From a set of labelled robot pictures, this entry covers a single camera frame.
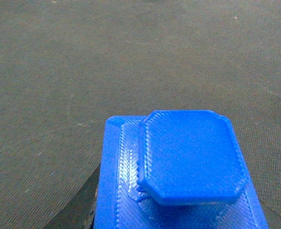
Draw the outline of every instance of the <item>blue plastic part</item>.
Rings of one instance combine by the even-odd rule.
[[[107,120],[94,228],[268,225],[230,121],[211,111],[156,111]]]
[[[234,203],[247,181],[229,119],[156,111],[140,123],[139,184],[162,205]]]

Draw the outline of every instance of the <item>gray fabric surface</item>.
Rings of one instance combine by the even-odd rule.
[[[0,229],[43,227],[105,119],[156,109],[229,117],[281,217],[281,1],[0,1]]]

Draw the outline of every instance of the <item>octagonal knob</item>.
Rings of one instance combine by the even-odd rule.
[[[212,111],[155,111],[139,125],[139,185],[161,205],[235,202],[247,168],[231,122]]]

